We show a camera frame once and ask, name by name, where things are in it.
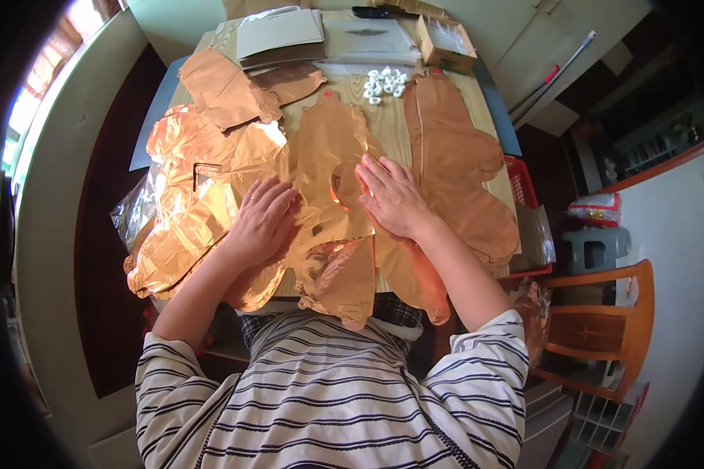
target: person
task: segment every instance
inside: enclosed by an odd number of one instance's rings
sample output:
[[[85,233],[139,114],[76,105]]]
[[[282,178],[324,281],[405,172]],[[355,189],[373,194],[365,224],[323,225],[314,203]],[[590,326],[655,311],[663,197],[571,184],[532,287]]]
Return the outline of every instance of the person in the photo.
[[[422,248],[469,332],[453,335],[451,353],[417,382],[406,369],[411,344],[379,323],[351,332],[337,317],[295,311],[243,327],[247,369],[207,379],[194,350],[217,304],[245,270],[276,256],[294,224],[297,190],[256,183],[224,242],[145,337],[136,437],[146,467],[514,467],[528,372],[521,318],[428,209],[408,168],[365,155],[356,175],[359,202]]]

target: wooden table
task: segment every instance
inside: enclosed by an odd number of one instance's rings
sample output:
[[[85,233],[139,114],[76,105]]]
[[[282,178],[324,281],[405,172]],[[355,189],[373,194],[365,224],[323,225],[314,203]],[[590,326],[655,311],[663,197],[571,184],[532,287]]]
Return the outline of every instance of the wooden table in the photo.
[[[353,19],[347,11],[322,11],[321,18],[323,22],[328,20],[348,20]],[[409,34],[415,38],[414,20],[403,20],[400,22],[407,29]],[[237,27],[240,20],[230,20],[219,25],[213,32],[208,32],[203,35],[201,41],[196,46],[196,51],[205,49],[206,47],[215,47],[225,57],[238,63],[235,58],[237,45]],[[317,94],[320,90],[330,88],[338,91],[339,98],[343,103],[356,104],[363,110],[363,115],[367,119],[368,128],[378,138],[381,145],[386,150],[386,156],[408,166],[412,165],[412,154],[409,143],[409,133],[407,124],[404,120],[404,104],[401,99],[385,96],[379,106],[372,106],[367,99],[363,98],[363,85],[367,81],[367,77],[362,76],[345,76],[325,73],[328,82],[324,83],[318,91],[308,96],[307,98],[296,101],[285,107],[282,107],[284,115],[284,129],[287,132],[287,137],[297,131],[300,126],[300,116],[302,108],[310,107],[318,100]],[[451,82],[453,82],[462,93],[462,98],[469,111],[469,116],[472,124],[481,131],[497,138],[496,127],[493,125],[490,112],[488,111],[485,98],[480,90],[478,81],[472,76],[459,75],[458,73],[446,72]],[[169,102],[169,106],[177,104],[192,104],[193,99],[188,93],[188,90],[180,83]],[[497,176],[487,183],[483,183],[483,187],[496,196],[500,201],[505,203],[516,216],[516,206],[514,205],[514,196],[511,194],[511,185],[508,180],[506,166],[504,166]],[[521,253],[521,245],[517,246],[515,254]],[[507,277],[509,275],[508,266],[497,271],[497,278]],[[287,274],[282,279],[282,283],[276,291],[276,296],[297,296],[294,289],[295,276],[292,269],[287,271]],[[390,291],[386,280],[377,273],[376,291]]]

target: sleeve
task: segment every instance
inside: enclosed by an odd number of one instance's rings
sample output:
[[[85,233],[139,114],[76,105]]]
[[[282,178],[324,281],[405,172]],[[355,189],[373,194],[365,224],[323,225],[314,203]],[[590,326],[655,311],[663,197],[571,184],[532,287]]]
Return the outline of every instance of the sleeve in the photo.
[[[524,438],[528,369],[522,318],[510,309],[474,333],[452,335],[451,353],[420,384],[459,422],[487,465],[513,469]]]
[[[145,466],[218,387],[203,374],[189,345],[146,334],[136,369],[136,441]]]

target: gray stool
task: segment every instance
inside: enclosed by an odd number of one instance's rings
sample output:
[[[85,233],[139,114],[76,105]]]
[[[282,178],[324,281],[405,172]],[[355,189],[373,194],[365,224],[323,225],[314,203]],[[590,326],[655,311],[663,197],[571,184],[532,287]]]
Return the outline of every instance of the gray stool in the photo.
[[[629,253],[631,236],[625,228],[570,231],[563,239],[571,243],[571,274],[591,274],[613,270],[616,259]]]

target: red plastic basket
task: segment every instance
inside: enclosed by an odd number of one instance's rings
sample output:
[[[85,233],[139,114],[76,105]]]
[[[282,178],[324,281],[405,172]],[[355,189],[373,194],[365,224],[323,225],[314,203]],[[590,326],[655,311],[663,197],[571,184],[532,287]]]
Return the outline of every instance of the red plastic basket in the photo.
[[[532,187],[532,180],[529,179],[529,172],[524,161],[517,160],[511,156],[505,156],[508,180],[511,183],[511,193],[514,195],[514,202],[521,203],[530,209],[539,207],[535,197],[535,188]],[[532,276],[543,276],[553,271],[553,264],[548,264],[542,269],[530,270],[527,272],[515,272],[509,278],[521,278]]]

